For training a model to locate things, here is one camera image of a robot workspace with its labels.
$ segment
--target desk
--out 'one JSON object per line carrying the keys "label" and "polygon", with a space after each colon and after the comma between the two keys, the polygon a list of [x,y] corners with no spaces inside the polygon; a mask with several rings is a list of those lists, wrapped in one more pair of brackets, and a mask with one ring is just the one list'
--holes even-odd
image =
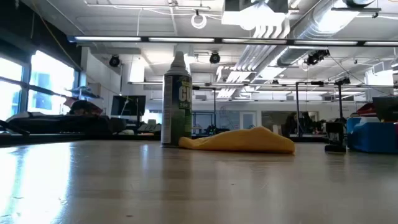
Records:
{"label": "desk", "polygon": [[398,157],[78,141],[0,149],[0,223],[396,223]]}

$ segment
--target table surface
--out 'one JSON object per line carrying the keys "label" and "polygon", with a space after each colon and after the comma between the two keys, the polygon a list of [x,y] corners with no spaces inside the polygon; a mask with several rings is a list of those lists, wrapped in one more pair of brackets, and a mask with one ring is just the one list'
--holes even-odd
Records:
{"label": "table surface", "polygon": [[0,149],[0,223],[397,223],[397,156],[80,141]]}

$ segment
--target computer screen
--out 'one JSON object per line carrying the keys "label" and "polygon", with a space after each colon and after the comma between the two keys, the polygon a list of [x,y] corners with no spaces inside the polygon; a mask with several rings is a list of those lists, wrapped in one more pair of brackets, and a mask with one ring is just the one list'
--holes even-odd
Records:
{"label": "computer screen", "polygon": [[146,96],[113,96],[111,115],[142,116],[145,112],[145,100]]}
{"label": "computer screen", "polygon": [[398,97],[373,97],[373,105],[380,120],[398,120]]}

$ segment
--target aerosol can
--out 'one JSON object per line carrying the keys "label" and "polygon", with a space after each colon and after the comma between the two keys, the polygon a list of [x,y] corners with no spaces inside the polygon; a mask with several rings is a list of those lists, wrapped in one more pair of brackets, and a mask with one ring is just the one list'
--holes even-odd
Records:
{"label": "aerosol can", "polygon": [[162,146],[178,147],[192,134],[192,77],[185,69],[183,52],[176,52],[163,80]]}

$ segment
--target yellow cloth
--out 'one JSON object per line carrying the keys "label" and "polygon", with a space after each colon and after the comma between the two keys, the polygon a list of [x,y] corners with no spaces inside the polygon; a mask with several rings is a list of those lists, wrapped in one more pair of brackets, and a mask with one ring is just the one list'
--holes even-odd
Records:
{"label": "yellow cloth", "polygon": [[227,131],[199,139],[182,137],[178,144],[197,150],[294,153],[294,143],[290,139],[264,127]]}

